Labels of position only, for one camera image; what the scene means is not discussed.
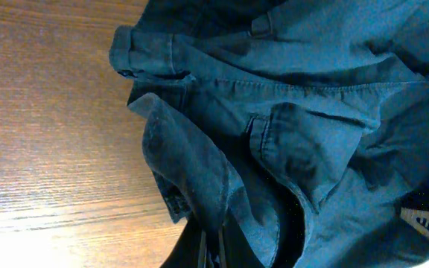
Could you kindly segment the navy blue shorts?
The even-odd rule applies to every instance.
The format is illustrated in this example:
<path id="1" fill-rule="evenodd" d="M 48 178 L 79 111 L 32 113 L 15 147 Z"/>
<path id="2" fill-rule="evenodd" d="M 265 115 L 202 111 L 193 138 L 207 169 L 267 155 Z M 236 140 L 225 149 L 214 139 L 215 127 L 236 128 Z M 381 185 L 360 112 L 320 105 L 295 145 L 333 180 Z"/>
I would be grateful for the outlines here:
<path id="1" fill-rule="evenodd" d="M 204 267 L 227 214 L 264 267 L 429 261 L 429 0 L 149 1 L 109 61 Z"/>

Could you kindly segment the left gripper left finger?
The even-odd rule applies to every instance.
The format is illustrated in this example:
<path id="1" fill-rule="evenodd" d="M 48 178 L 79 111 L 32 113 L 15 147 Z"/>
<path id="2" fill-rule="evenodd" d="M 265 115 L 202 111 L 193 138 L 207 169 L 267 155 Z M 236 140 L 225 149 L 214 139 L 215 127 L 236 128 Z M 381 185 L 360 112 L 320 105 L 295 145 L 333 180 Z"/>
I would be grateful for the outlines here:
<path id="1" fill-rule="evenodd" d="M 204 268 L 204 231 L 191 216 L 161 268 Z"/>

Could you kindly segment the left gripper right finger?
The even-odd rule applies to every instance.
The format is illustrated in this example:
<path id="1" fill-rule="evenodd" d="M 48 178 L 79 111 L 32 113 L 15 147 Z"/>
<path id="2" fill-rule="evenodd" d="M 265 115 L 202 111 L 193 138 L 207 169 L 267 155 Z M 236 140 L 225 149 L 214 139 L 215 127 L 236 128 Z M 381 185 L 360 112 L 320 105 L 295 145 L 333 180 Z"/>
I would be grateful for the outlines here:
<path id="1" fill-rule="evenodd" d="M 232 214 L 226 215 L 218 240 L 221 268 L 264 268 Z"/>

